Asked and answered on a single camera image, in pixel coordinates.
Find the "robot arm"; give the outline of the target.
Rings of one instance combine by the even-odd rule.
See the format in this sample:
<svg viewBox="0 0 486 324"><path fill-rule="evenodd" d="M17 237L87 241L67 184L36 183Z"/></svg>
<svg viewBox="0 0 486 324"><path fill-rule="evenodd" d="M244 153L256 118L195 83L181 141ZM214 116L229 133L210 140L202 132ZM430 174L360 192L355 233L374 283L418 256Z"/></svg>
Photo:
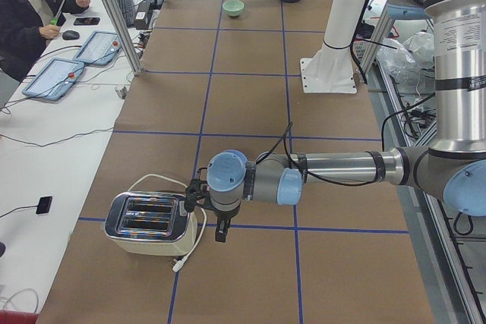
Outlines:
<svg viewBox="0 0 486 324"><path fill-rule="evenodd" d="M387 181L424 191L471 216L485 214L485 0L387 0L394 18L434 22L437 133L427 146L363 153L262 154L233 149L207 166L204 207L223 242L241 202L295 205L303 185L361 186Z"/></svg>

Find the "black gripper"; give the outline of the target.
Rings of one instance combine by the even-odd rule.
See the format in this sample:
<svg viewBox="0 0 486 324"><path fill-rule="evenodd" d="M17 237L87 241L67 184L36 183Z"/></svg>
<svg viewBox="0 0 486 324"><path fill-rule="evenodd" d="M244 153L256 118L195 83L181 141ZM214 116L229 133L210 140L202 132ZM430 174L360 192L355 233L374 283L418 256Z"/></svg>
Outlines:
<svg viewBox="0 0 486 324"><path fill-rule="evenodd" d="M215 241L220 243L225 243L227 238L227 233L230 228L231 219L238 214L238 209L232 209L227 212L215 211L214 212L217 222L215 230Z"/></svg>

